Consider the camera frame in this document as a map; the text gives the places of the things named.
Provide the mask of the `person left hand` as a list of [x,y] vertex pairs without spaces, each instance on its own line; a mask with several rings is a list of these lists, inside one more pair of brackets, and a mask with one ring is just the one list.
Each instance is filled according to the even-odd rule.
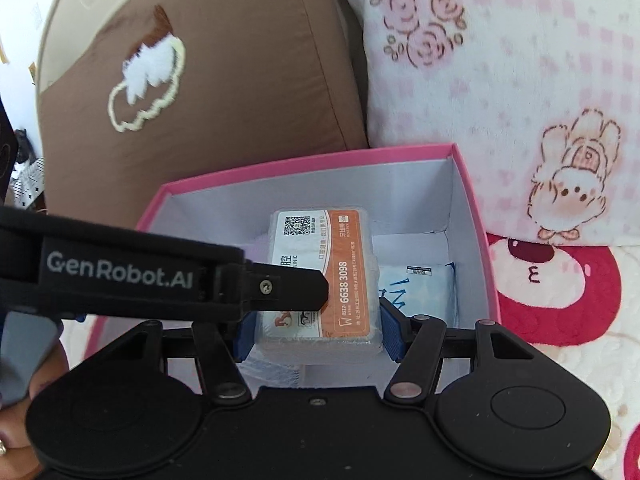
[[62,344],[57,342],[39,370],[32,376],[24,399],[1,409],[1,480],[35,479],[40,473],[39,460],[26,434],[26,413],[32,400],[67,371],[65,350]]

